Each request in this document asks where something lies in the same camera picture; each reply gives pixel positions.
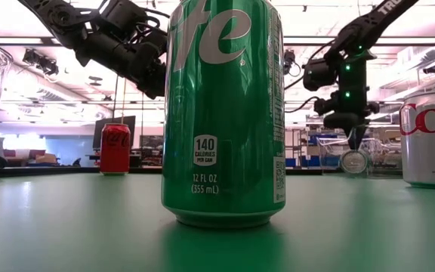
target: computer monitor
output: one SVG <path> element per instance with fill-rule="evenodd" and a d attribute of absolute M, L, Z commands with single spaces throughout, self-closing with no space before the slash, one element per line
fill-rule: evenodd
<path fill-rule="evenodd" d="M 101 141 L 102 141 L 102 130 L 105 124 L 109 123 L 118 123 L 121 122 L 122 118 L 115 118 L 112 120 L 102 119 L 95 122 L 95 131 L 94 131 L 94 149 L 100 149 Z M 134 146 L 134 134 L 135 134 L 135 116 L 126 116 L 124 117 L 124 124 L 128 125 L 128 129 L 130 129 L 130 146 Z"/>

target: desk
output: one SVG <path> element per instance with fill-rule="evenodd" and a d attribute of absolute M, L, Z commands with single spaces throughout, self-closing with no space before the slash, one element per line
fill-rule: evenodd
<path fill-rule="evenodd" d="M 100 160 L 100 155 L 85 155 L 90 160 L 98 161 Z M 142 159 L 140 155 L 129 155 L 130 156 L 130 167 L 142 167 Z"/>
<path fill-rule="evenodd" d="M 287 177 L 271 224 L 176 223 L 160 175 L 0 179 L 0 272 L 435 272 L 435 190 L 401 180 Z"/>

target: barcode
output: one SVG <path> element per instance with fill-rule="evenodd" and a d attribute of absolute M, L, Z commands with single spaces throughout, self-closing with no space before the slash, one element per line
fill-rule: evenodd
<path fill-rule="evenodd" d="M 284 157 L 274 157 L 273 160 L 273 198 L 274 202 L 283 202 L 285 201 L 285 180 L 286 180 L 286 165 Z"/>
<path fill-rule="evenodd" d="M 276 189 L 285 188 L 285 163 L 276 162 Z"/>

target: laboratory room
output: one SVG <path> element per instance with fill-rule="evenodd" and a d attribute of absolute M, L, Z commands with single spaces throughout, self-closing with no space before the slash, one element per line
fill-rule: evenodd
<path fill-rule="evenodd" d="M 0 0 L 0 272 L 435 272 L 435 0 Z"/>

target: silver soda can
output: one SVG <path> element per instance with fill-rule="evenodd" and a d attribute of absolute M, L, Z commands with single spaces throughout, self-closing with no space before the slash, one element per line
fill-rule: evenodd
<path fill-rule="evenodd" d="M 404 181 L 435 187 L 435 92 L 409 97 L 400 108 Z"/>

